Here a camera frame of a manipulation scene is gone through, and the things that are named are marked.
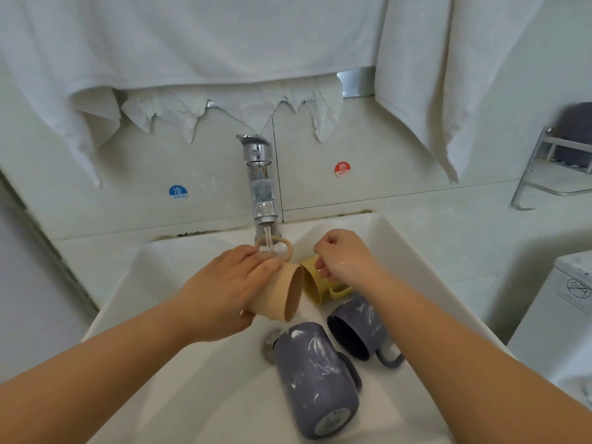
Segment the forearm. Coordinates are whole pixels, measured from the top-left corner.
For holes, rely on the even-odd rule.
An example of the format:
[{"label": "forearm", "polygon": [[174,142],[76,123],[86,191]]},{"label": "forearm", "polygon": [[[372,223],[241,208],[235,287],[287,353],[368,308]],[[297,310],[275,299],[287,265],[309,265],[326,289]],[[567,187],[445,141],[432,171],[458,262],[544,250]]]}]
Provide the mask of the forearm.
[{"label": "forearm", "polygon": [[592,442],[582,405],[386,271],[366,280],[362,292],[459,442]]},{"label": "forearm", "polygon": [[0,385],[0,436],[84,443],[189,343],[166,302]]}]

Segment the sink drain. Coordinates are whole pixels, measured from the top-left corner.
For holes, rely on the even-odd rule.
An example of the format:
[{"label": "sink drain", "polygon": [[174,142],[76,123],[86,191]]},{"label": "sink drain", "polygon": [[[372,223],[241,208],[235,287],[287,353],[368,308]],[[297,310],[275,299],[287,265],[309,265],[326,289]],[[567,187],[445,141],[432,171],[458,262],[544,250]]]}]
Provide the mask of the sink drain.
[{"label": "sink drain", "polygon": [[275,358],[273,357],[273,344],[278,340],[280,336],[285,333],[284,330],[277,328],[267,334],[263,340],[263,356],[272,365],[275,365]]}]

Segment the red sticker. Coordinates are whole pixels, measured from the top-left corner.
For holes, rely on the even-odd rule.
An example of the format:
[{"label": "red sticker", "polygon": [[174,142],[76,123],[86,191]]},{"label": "red sticker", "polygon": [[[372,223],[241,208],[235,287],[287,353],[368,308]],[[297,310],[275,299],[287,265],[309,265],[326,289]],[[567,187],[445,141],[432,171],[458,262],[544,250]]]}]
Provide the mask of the red sticker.
[{"label": "red sticker", "polygon": [[352,167],[347,162],[339,162],[335,166],[335,176],[338,178],[344,178],[351,169]]}]

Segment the white sink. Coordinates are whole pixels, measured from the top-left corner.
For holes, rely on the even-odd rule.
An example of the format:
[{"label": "white sink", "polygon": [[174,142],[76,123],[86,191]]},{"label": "white sink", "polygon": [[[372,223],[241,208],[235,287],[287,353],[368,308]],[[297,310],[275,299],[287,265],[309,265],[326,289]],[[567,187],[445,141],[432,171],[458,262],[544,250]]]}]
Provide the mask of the white sink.
[{"label": "white sink", "polygon": [[[345,216],[285,224],[292,261],[312,255],[332,228],[356,231],[376,259],[449,314],[504,349],[503,344],[446,287],[383,217]],[[157,305],[199,268],[234,246],[252,243],[254,229],[156,241],[144,246],[86,337]],[[316,308],[306,296],[292,324],[326,326],[337,304]],[[300,443],[279,376],[263,358],[263,338],[285,324],[258,317],[246,331],[215,343],[193,344],[162,368],[97,433],[92,443]],[[355,443],[448,443],[448,428],[425,388],[405,363],[393,371],[376,358],[354,360],[364,387],[356,417],[329,440]]]}]

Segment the beige mug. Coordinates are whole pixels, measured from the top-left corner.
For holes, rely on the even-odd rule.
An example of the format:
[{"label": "beige mug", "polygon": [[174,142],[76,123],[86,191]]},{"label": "beige mug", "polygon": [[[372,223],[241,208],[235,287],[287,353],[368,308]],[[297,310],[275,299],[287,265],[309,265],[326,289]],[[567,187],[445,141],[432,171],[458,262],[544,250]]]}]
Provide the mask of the beige mug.
[{"label": "beige mug", "polygon": [[[289,263],[292,258],[292,243],[285,238],[272,237],[288,247],[284,266],[274,274],[257,297],[247,306],[247,311],[266,318],[289,322],[293,319],[302,295],[304,271],[300,265]],[[265,241],[259,238],[255,246],[258,248]]]},{"label": "beige mug", "polygon": [[304,268],[304,292],[314,305],[320,306],[332,299],[343,299],[353,292],[353,287],[341,281],[330,281],[322,277],[315,268],[318,258],[318,255],[314,255],[300,263]]}]

